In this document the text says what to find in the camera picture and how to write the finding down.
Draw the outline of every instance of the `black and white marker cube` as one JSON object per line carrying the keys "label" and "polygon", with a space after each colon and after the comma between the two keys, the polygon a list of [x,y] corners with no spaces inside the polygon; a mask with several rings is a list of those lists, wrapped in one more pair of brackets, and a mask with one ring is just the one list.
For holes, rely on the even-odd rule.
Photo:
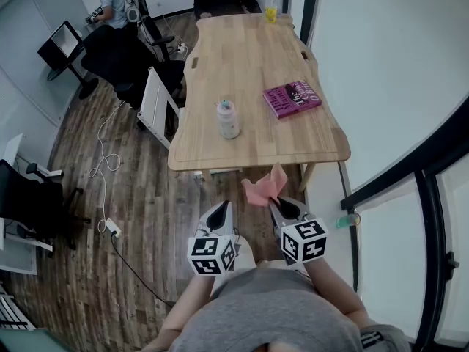
{"label": "black and white marker cube", "polygon": [[281,250],[295,262],[305,263],[325,253],[328,229],[321,218],[281,228]]}
{"label": "black and white marker cube", "polygon": [[189,238],[188,260],[197,275],[219,275],[235,260],[233,235]]}

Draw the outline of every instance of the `hardwood floor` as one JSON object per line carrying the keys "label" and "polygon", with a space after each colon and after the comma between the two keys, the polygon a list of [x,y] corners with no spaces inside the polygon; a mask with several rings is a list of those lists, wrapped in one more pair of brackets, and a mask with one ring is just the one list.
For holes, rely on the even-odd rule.
{"label": "hardwood floor", "polygon": [[[168,23],[189,45],[197,30],[193,14],[169,18]],[[158,21],[163,35],[169,31]],[[64,193],[84,188],[76,214],[91,224],[75,226],[77,249],[56,239],[52,259],[37,253],[37,276],[5,274],[5,285],[18,306],[37,327],[45,327],[74,351],[136,351],[158,334],[167,314],[158,301],[115,254],[109,232],[98,233],[103,217],[103,179],[89,178],[100,160],[97,131],[118,106],[111,85],[100,80],[93,95],[74,100],[64,119],[51,156],[50,168],[63,169]],[[106,217],[122,229],[117,248],[124,258],[161,297],[176,301],[192,276],[186,260],[188,237],[199,216],[217,202],[230,199],[234,225],[250,243],[255,260],[279,257],[267,209],[246,202],[240,184],[245,177],[256,181],[269,168],[245,169],[214,176],[216,193],[189,172],[167,166],[167,149],[148,131],[136,127],[136,111],[123,105],[101,131],[104,152],[116,153],[121,167],[106,178]],[[115,158],[109,160],[115,166]],[[299,168],[285,168],[289,182],[283,194],[302,199],[296,191]]]}

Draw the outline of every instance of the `pink tissue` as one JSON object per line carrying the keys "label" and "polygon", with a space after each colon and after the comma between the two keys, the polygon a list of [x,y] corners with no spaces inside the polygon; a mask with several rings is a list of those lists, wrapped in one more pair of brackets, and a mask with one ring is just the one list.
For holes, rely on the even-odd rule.
{"label": "pink tissue", "polygon": [[246,190],[248,203],[255,206],[267,206],[269,199],[278,202],[277,196],[287,183],[287,174],[279,163],[272,167],[269,175],[265,175],[261,180],[253,184],[248,179],[243,179],[241,183]]}

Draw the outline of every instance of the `wooden table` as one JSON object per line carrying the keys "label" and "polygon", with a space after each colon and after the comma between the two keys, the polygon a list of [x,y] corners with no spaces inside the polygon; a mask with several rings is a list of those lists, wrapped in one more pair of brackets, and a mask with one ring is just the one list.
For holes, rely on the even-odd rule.
{"label": "wooden table", "polygon": [[[345,161],[350,147],[334,119],[318,79],[312,52],[293,32],[292,18],[268,23],[263,14],[205,18],[199,40],[185,64],[184,117],[169,148],[174,171],[308,164],[300,191],[314,165]],[[265,89],[304,79],[322,106],[278,120],[262,97]],[[224,139],[218,132],[216,103],[237,108],[241,133]]]}

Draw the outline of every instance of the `book cover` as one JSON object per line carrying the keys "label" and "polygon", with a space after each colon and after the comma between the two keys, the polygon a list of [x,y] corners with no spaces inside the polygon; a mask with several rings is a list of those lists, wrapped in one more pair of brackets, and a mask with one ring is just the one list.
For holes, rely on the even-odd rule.
{"label": "book cover", "polygon": [[278,119],[322,104],[320,97],[303,80],[265,90],[263,95]]}

